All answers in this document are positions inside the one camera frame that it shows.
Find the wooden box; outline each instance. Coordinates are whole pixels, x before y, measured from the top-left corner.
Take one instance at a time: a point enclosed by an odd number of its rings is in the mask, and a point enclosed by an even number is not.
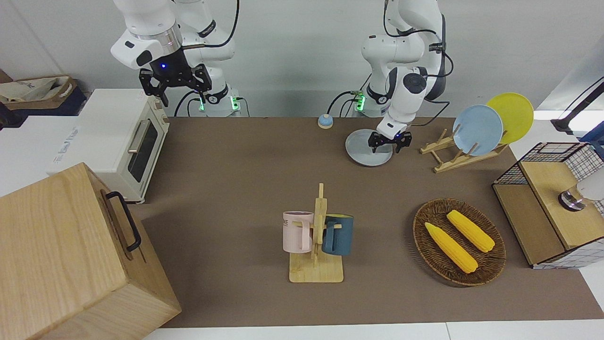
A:
[[[518,166],[527,184],[494,184],[493,188],[528,263],[536,268],[581,267],[599,260],[593,243],[604,237],[600,212],[592,204],[571,212],[558,202],[558,195],[577,183],[568,166],[562,162],[519,162]],[[581,255],[581,250],[589,250],[589,256]],[[556,265],[543,266],[548,263]]]
[[[181,310],[143,225],[84,163],[0,198],[0,269],[1,340],[142,339]]]

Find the wicker basket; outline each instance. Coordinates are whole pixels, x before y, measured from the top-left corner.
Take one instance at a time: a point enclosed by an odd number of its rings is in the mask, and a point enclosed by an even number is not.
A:
[[[495,247],[488,253],[478,250],[459,232],[446,217],[451,210],[456,209],[482,228],[494,241]],[[474,273],[464,273],[436,245],[426,230],[424,222],[430,222],[447,232],[478,262]],[[478,209],[462,201],[450,198],[439,198],[424,204],[413,220],[413,238],[419,253],[428,266],[445,279],[462,286],[479,286],[497,278],[506,264],[506,247],[495,225]]]

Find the pink mug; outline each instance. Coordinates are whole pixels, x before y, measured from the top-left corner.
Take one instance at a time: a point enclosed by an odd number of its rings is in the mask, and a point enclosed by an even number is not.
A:
[[[315,214],[308,211],[283,213],[283,250],[288,253],[308,253],[312,246],[310,225]]]

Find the blue plate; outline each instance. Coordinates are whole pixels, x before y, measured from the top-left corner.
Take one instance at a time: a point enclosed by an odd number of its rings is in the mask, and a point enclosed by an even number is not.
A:
[[[453,131],[461,124],[457,133],[453,136],[455,145],[466,154],[475,143],[478,146],[470,155],[480,156],[488,154],[497,147],[503,134],[503,123],[501,117],[495,110],[486,105],[474,105],[459,114]]]

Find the wooden mug stand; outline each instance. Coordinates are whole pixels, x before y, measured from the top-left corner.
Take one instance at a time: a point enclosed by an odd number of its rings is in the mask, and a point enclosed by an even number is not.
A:
[[[323,197],[323,183],[319,183],[319,197],[315,199],[315,221],[310,225],[312,250],[289,254],[289,281],[292,283],[340,283],[344,281],[342,256],[329,255],[321,250],[327,215],[327,199]]]
[[[431,153],[432,156],[434,156],[436,161],[439,163],[439,165],[434,167],[435,173],[438,174],[439,172],[453,170],[456,168],[460,168],[464,165],[480,162],[482,160],[498,156],[500,153],[502,153],[508,147],[508,144],[499,144],[495,149],[493,149],[493,151],[489,152],[488,154],[484,154],[484,155],[480,155],[480,156],[472,156],[470,154],[472,153],[472,151],[474,151],[478,147],[478,143],[475,143],[472,146],[472,148],[470,149],[470,151],[468,151],[468,153],[464,153],[462,150],[459,150],[457,152],[457,154],[455,155],[455,157],[453,157],[452,160],[450,160],[448,162],[443,162],[443,160],[440,159],[439,155],[436,154],[436,151],[455,146],[455,141],[453,140],[453,136],[455,136],[455,134],[459,130],[460,126],[461,126],[461,124],[458,124],[455,127],[455,130],[453,130],[453,133],[449,137],[445,137],[445,134],[447,133],[447,129],[444,129],[443,133],[440,134],[440,137],[436,142],[426,143],[426,146],[419,149],[419,152],[421,154]]]

